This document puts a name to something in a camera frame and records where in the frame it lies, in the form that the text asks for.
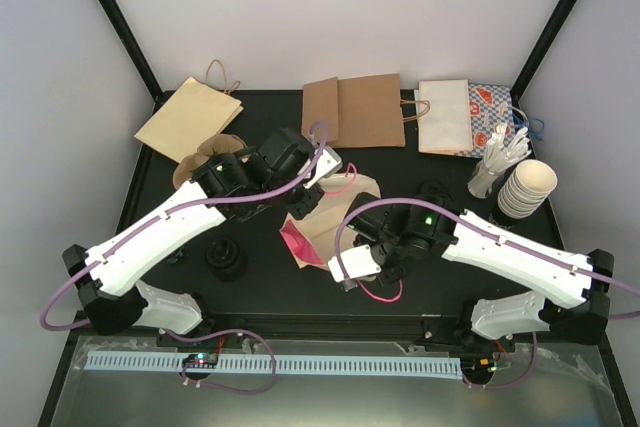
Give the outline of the cake print paper bag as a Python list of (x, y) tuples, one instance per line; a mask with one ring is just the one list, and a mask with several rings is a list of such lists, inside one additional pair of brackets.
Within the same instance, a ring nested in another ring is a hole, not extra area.
[(360, 193), (380, 197), (377, 181), (361, 174), (334, 174), (321, 179), (325, 195), (302, 220), (290, 214), (280, 228), (280, 235), (299, 268), (307, 266), (328, 271), (327, 262), (335, 254), (334, 239), (352, 202)]

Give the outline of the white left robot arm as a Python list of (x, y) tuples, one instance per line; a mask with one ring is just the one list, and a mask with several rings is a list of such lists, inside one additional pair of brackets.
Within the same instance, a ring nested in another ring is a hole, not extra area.
[(260, 147), (210, 156), (161, 205), (112, 239), (67, 248), (63, 261), (89, 323), (100, 335), (141, 326), (170, 330), (193, 346), (207, 344), (215, 323), (202, 301), (152, 287), (143, 276), (201, 233), (244, 221), (272, 205), (303, 219), (324, 195), (320, 182), (342, 166), (325, 143), (290, 128)]

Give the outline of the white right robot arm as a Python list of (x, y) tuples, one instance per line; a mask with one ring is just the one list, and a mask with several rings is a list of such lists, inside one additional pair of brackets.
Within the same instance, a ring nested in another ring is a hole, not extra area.
[(526, 287), (523, 294), (473, 302), (454, 326), (457, 343), (479, 349), (510, 334), (551, 332), (582, 345), (600, 342), (609, 320), (614, 257), (596, 249), (576, 254), (526, 239), (470, 210), (456, 214), (416, 198), (362, 194), (340, 224), (358, 236), (334, 248), (329, 270), (350, 286), (367, 276), (398, 274), (406, 260), (437, 257), (471, 265)]

